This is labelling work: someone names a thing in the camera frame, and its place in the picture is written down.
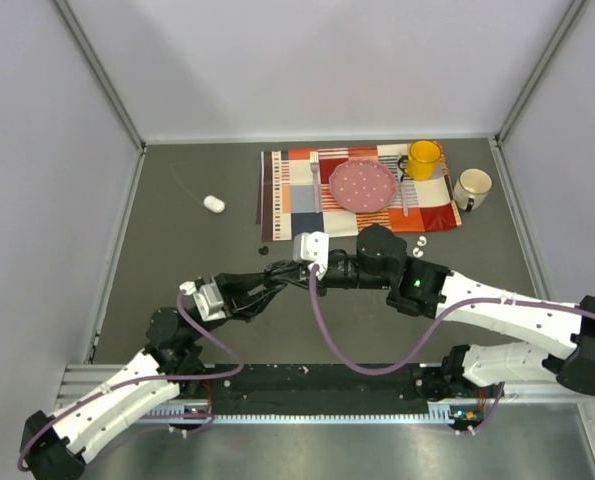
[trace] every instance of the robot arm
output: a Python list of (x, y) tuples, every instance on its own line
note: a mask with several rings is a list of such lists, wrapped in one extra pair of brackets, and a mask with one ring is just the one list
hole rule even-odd
[[(420, 383), (441, 383), (442, 388), (433, 392), (459, 396), (499, 382), (541, 380), (557, 381), (571, 390), (595, 395), (595, 321), (572, 313), (516, 305), (539, 300), (509, 294), (445, 266), (408, 257), (406, 242), (377, 225), (361, 232), (354, 255), (343, 250), (329, 252), (328, 236), (323, 233), (302, 234), (295, 239), (292, 261), (273, 263), (258, 274), (220, 274), (208, 281), (187, 282), (180, 288), (193, 297), (195, 306), (186, 313), (207, 331), (230, 320), (250, 321), (287, 285), (307, 289), (309, 270), (314, 265), (318, 265), (320, 295), (325, 295), (328, 288), (388, 290), (388, 305), (410, 316), (432, 319), (452, 305), (473, 299), (472, 305), (456, 310), (446, 321), (479, 326), (522, 341), (496, 347), (453, 347), (439, 369), (423, 370), (432, 381), (422, 377)], [(475, 303), (480, 297), (500, 301)], [(595, 298), (585, 297), (580, 307), (595, 313)], [(76, 403), (93, 395), (100, 398), (54, 425), (51, 423), (55, 418), (77, 405), (50, 416), (40, 411), (28, 419), (22, 451), (28, 448), (31, 437), (46, 430), (23, 455), (37, 479), (58, 478), (55, 472), (77, 478), (110, 440), (151, 409), (179, 395), (196, 397), (200, 392), (198, 382), (179, 379), (180, 375), (206, 373), (199, 360), (201, 347), (195, 344), (201, 334), (180, 312), (176, 308), (159, 309), (151, 318), (146, 336), (149, 342), (143, 351)], [(133, 380), (135, 383), (124, 388), (111, 388)], [(422, 396), (438, 399), (433, 394)]]

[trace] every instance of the pink plate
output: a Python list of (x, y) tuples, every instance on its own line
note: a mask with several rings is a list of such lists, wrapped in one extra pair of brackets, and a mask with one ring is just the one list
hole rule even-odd
[(330, 176), (330, 193), (354, 213), (372, 213), (390, 205), (397, 179), (385, 165), (372, 160), (348, 160)]

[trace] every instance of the white mug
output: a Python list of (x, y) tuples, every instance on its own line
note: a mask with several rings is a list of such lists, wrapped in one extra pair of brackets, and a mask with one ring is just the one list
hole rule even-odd
[(462, 172), (453, 188), (453, 197), (459, 208), (470, 212), (478, 208), (493, 186), (488, 174), (477, 168), (470, 168)]

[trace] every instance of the checkered placemat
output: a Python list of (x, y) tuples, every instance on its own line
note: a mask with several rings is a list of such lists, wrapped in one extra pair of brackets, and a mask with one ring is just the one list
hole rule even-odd
[[(322, 213), (315, 213), (310, 153), (319, 153)], [(261, 190), (257, 223), (262, 225), (262, 241), (291, 240), (302, 232), (322, 231), (331, 237), (357, 235), (363, 228), (378, 223), (395, 233), (448, 230), (461, 225), (446, 158), (442, 148), (433, 176), (418, 182), (406, 175), (397, 160), (408, 160), (408, 144), (348, 148), (310, 148), (262, 152)], [(375, 213), (352, 213), (340, 207), (330, 193), (329, 178), (335, 168), (352, 160), (383, 163), (404, 182), (407, 215), (401, 192), (388, 208)]]

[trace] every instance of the gray floor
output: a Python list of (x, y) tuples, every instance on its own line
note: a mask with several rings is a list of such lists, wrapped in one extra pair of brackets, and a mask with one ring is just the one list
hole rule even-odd
[[(260, 151), (297, 145), (148, 147), (96, 363), (129, 360), (145, 343), (150, 314), (173, 304), (181, 282), (221, 272), (257, 272), (271, 261), (291, 257), (292, 242), (269, 243), (270, 254), (260, 256), (261, 230), (254, 220)], [(494, 186), (480, 209), (462, 215), (462, 227), (427, 235), (424, 259), (483, 283), (531, 294), (488, 141), (446, 140), (444, 147), (453, 179), (466, 168), (477, 167), (491, 175)], [(200, 199), (208, 194), (226, 201), (224, 213), (215, 215), (201, 206)], [(414, 244), (417, 235), (404, 238)], [(331, 247), (354, 251), (354, 238), (332, 239)], [(331, 291), (321, 303), (337, 343), (360, 362), (401, 359), (429, 325), (428, 320), (408, 318), (387, 307), (383, 292)], [(252, 324), (232, 322), (218, 330), (218, 335), (248, 363), (336, 362), (317, 329), (307, 293), (298, 289), (284, 290)], [(503, 337), (475, 327), (446, 324), (428, 342), (418, 361), (439, 361), (453, 345), (503, 341)], [(202, 358), (208, 362), (231, 360), (211, 346)]]
[(421, 425), (215, 426), (186, 441), (150, 432), (83, 479), (595, 480), (582, 432), (574, 405), (505, 406), (474, 438)]

